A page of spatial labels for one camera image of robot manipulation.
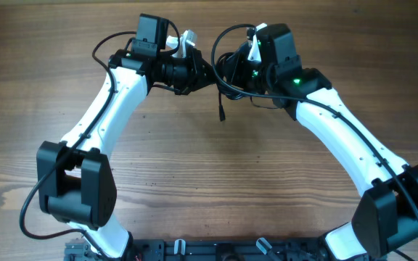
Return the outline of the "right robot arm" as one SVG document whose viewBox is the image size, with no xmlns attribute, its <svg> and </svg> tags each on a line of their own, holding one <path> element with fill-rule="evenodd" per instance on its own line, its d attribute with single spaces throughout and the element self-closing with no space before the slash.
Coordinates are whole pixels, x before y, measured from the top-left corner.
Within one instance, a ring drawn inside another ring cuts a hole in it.
<svg viewBox="0 0 418 261">
<path fill-rule="evenodd" d="M 352 219 L 320 238 L 327 259 L 382 258 L 418 239 L 418 165 L 384 146 L 321 72 L 302 65 L 287 25 L 245 28 L 238 50 L 210 58 L 220 92 L 285 110 L 328 148 L 360 196 Z"/>
</svg>

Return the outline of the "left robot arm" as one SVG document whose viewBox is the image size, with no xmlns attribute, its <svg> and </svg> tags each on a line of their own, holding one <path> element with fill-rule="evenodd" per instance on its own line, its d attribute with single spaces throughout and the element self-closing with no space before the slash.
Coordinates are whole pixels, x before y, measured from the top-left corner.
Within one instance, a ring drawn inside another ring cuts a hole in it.
<svg viewBox="0 0 418 261">
<path fill-rule="evenodd" d="M 141 14 L 126 45 L 103 64 L 106 78 L 86 113 L 59 142 L 36 155 L 33 195 L 42 212 L 80 233 L 96 260 L 139 260 L 133 236 L 114 214 L 110 156 L 133 111 L 154 87 L 187 95 L 214 83 L 191 30 L 168 35 L 172 22 Z"/>
</svg>

